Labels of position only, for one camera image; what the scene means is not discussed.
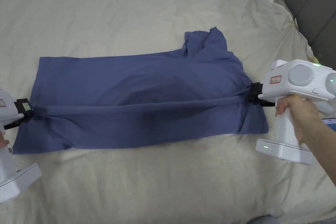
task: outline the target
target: black clamp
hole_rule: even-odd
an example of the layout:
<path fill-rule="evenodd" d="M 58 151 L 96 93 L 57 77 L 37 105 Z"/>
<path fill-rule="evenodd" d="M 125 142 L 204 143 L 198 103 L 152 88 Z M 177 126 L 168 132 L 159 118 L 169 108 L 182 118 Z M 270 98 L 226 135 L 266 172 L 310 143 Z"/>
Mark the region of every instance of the black clamp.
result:
<path fill-rule="evenodd" d="M 274 107 L 274 102 L 265 101 L 258 98 L 258 95 L 263 93 L 263 85 L 260 82 L 255 82 L 251 84 L 250 94 L 249 94 L 249 102 L 254 105 L 259 104 L 262 107 Z"/>
<path fill-rule="evenodd" d="M 33 117 L 33 111 L 32 108 L 30 107 L 28 99 L 17 99 L 16 102 L 14 102 L 17 112 L 19 114 L 23 114 L 24 117 L 16 120 L 8 125 L 5 125 L 4 128 L 5 130 L 12 129 L 15 127 L 20 126 L 20 124 L 24 122 L 28 122 L 32 117 Z"/>

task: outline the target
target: red label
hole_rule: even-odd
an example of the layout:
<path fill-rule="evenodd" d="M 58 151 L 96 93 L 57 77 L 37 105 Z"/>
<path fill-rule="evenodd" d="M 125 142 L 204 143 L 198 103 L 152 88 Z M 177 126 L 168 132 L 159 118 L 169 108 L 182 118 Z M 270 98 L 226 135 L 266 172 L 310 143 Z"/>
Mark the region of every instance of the red label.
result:
<path fill-rule="evenodd" d="M 277 84 L 277 83 L 280 83 L 280 82 L 281 82 L 281 75 L 273 76 L 269 80 L 269 84 Z"/>

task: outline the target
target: white plastic device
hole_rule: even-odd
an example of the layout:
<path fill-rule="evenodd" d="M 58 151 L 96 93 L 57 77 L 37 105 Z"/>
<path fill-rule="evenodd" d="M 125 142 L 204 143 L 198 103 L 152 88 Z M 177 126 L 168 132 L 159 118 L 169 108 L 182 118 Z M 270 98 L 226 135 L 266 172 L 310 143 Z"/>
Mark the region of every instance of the white plastic device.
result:
<path fill-rule="evenodd" d="M 18 113 L 16 100 L 0 89 L 0 131 L 5 134 L 5 126 L 24 117 Z M 33 164 L 17 170 L 8 148 L 0 148 L 0 204 L 15 198 L 41 176 L 40 168 Z"/>
<path fill-rule="evenodd" d="M 305 60 L 274 61 L 263 79 L 262 94 L 258 98 L 277 106 L 280 98 L 291 94 L 317 102 L 318 107 L 325 109 L 320 101 L 335 98 L 336 71 Z M 276 140 L 258 139 L 256 150 L 290 162 L 317 163 L 307 145 L 297 141 L 289 109 L 277 116 Z"/>

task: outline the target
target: finger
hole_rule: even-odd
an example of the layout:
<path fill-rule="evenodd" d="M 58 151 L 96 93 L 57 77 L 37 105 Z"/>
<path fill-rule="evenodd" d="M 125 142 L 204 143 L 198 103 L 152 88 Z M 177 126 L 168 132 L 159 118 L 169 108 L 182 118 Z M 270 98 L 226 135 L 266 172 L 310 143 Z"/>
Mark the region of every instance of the finger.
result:
<path fill-rule="evenodd" d="M 279 99 L 276 114 L 282 114 L 286 108 L 289 108 L 288 97 Z"/>
<path fill-rule="evenodd" d="M 0 132 L 0 148 L 6 147 L 6 146 L 7 146 L 7 143 L 3 139 L 2 133 Z"/>

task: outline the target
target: forearm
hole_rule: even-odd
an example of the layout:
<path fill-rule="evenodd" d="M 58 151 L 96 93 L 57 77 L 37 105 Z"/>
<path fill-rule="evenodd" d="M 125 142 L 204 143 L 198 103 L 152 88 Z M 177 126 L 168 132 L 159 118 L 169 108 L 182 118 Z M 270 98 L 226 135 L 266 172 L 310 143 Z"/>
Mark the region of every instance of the forearm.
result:
<path fill-rule="evenodd" d="M 304 142 L 336 186 L 336 132 L 321 120 L 302 125 Z"/>

